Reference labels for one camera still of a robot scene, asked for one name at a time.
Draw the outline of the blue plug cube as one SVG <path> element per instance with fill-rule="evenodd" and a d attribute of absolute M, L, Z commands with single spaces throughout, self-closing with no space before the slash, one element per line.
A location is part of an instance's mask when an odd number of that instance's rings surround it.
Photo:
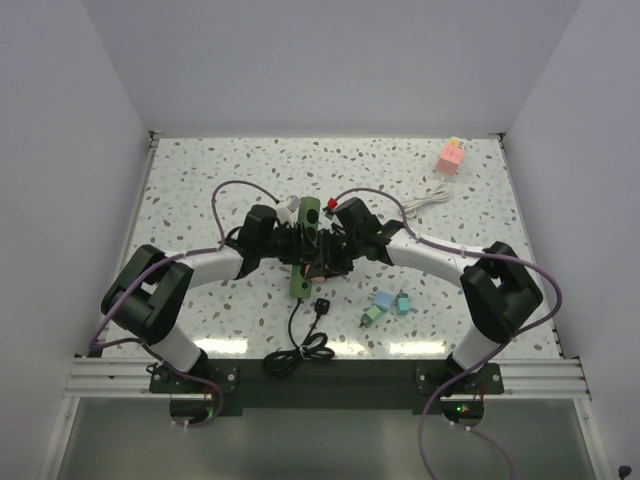
<path fill-rule="evenodd" d="M 395 297 L 385 291 L 377 291 L 374 299 L 373 305 L 376 306 L 382 312 L 388 312 L 394 304 Z"/>

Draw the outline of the green plug cube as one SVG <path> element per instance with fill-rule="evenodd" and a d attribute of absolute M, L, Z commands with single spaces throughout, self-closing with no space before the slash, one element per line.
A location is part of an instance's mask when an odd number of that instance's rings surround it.
<path fill-rule="evenodd" d="M 373 305 L 369 307 L 361 316 L 359 327 L 371 327 L 383 314 L 384 311 L 381 310 L 378 306 Z"/>

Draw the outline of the teal plug cube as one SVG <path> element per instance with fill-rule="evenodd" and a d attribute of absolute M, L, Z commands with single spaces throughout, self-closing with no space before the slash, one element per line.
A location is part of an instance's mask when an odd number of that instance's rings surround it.
<path fill-rule="evenodd" d="M 395 300 L 395 309 L 398 316 L 408 315 L 411 310 L 409 295 L 401 292 L 397 295 Z"/>

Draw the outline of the green power strip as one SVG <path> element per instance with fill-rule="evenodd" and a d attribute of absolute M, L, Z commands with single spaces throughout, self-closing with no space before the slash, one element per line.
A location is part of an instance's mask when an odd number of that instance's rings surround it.
<path fill-rule="evenodd" d="M 299 232 L 299 259 L 292 265 L 289 294 L 300 300 L 311 295 L 312 281 L 306 278 L 307 268 L 316 256 L 320 200 L 305 196 L 298 209 L 297 230 Z"/>

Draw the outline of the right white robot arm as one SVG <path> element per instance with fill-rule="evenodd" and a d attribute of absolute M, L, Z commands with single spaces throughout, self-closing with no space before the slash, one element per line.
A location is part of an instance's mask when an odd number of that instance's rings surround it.
<path fill-rule="evenodd" d="M 446 382 L 456 392 L 469 392 L 480 382 L 482 365 L 517 336 L 542 303 L 542 292 L 528 272 L 532 264 L 506 243 L 482 249 L 440 242 L 412 230 L 405 218 L 381 223 L 357 197 L 332 213 L 337 227 L 303 229 L 312 248 L 305 258 L 306 276 L 346 275 L 355 260 L 366 258 L 415 269 L 462 290 L 472 326 L 449 354 L 445 369 Z"/>

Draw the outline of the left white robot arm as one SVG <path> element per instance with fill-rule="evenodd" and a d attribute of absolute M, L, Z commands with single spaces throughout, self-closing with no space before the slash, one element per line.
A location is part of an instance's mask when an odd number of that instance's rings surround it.
<path fill-rule="evenodd" d="M 292 277 L 307 283 L 304 275 L 315 256 L 319 215 L 320 202 L 313 197 L 300 199 L 294 210 L 254 205 L 217 248 L 171 255 L 143 245 L 108 290 L 101 311 L 162 360 L 177 386 L 196 392 L 212 374 L 207 354 L 177 325 L 187 291 L 244 278 L 268 258 L 290 265 Z"/>

